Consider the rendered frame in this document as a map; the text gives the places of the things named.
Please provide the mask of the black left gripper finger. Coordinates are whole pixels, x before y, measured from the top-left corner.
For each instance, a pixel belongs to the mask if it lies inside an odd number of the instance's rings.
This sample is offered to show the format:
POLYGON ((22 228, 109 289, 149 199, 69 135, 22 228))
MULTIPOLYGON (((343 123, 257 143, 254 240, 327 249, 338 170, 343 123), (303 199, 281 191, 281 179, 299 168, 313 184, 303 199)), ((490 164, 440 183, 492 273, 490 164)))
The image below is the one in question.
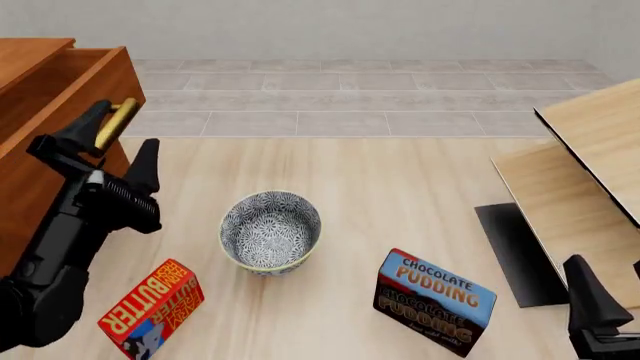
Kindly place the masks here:
POLYGON ((158 158, 160 140, 144 140, 123 179, 146 196, 160 190, 158 178, 158 158))
POLYGON ((105 116, 111 112, 112 103, 97 101, 77 119, 61 130, 61 143, 73 153, 104 155, 105 151, 95 145, 97 135, 105 116))

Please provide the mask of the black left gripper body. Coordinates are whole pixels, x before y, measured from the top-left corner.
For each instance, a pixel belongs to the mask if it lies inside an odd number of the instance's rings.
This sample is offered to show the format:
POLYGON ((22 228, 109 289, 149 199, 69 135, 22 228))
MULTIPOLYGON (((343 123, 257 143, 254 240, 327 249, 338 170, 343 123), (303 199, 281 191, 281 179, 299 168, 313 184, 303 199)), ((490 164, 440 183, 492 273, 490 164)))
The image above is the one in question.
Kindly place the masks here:
POLYGON ((51 135, 39 135, 27 152, 64 178, 62 187, 46 212, 73 215, 89 224, 115 231, 126 227, 139 233, 162 228, 160 209, 153 194, 146 196, 122 177, 69 152, 51 135))

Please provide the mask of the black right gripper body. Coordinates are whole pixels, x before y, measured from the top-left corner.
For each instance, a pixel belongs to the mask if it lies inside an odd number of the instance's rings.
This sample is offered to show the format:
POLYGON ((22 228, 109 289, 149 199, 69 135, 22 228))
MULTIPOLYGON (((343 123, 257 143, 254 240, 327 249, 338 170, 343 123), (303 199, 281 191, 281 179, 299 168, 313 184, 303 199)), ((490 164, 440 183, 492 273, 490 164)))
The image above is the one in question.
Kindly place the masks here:
POLYGON ((640 332, 576 325, 569 325, 568 332, 580 360, 640 360, 640 332))

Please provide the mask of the wooden drawer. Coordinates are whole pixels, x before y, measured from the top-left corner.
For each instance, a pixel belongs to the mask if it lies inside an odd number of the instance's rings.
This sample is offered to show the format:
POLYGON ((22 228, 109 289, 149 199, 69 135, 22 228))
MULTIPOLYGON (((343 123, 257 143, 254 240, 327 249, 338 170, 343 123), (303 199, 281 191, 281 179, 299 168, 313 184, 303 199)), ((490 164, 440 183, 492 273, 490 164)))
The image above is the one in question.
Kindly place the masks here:
POLYGON ((25 155, 33 137, 64 128, 101 100, 145 103, 128 51, 70 49, 0 95, 0 161, 25 155))

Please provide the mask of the wooden cabinet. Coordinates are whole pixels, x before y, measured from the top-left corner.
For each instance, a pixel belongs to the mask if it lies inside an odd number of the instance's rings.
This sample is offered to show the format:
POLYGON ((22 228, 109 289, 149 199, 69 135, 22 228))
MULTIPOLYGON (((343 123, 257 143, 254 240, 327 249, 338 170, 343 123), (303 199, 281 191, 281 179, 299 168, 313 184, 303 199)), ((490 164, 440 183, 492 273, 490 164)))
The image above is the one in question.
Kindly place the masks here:
MULTIPOLYGON (((0 38, 0 95, 65 50, 72 38, 0 38)), ((36 158, 0 161, 0 277, 9 275, 52 203, 63 178, 36 158)))

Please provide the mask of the pale wood shelf with black panel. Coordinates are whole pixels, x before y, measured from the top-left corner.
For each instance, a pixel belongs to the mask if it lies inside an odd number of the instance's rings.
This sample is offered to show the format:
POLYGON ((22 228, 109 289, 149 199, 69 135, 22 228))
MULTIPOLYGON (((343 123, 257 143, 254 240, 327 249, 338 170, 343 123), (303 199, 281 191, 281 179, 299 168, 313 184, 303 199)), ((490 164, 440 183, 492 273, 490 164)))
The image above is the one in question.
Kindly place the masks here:
POLYGON ((552 140, 493 157, 512 202, 476 209, 513 295, 566 303, 563 264, 579 255, 640 309, 640 79, 534 113, 552 140))

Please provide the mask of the red butter box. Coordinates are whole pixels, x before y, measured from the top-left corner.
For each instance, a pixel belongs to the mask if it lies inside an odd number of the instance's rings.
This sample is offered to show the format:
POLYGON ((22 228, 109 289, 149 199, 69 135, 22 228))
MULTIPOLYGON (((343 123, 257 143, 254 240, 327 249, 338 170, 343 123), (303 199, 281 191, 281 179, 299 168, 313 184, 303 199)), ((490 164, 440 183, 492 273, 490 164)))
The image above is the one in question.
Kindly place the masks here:
POLYGON ((168 259, 97 325, 129 360, 149 360, 204 300, 195 273, 168 259))

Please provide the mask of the blue-white patterned bowl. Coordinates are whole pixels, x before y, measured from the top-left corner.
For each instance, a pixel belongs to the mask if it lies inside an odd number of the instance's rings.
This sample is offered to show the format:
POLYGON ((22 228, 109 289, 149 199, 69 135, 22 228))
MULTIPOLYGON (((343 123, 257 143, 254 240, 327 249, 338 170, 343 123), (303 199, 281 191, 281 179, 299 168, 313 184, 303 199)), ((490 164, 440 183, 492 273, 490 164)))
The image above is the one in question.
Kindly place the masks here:
POLYGON ((244 197, 224 215, 219 242, 241 268, 279 276, 299 268, 319 242, 322 222, 309 200, 290 191, 244 197))

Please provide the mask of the blue chocolate pudding box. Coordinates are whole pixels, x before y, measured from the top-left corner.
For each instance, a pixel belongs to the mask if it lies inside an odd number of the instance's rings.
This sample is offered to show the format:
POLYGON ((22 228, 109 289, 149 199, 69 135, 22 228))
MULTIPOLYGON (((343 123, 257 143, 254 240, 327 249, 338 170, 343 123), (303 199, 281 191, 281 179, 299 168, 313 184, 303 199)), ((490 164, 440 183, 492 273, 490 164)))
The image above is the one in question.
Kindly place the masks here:
POLYGON ((393 248, 378 270, 373 308, 465 358, 496 300, 491 290, 393 248))

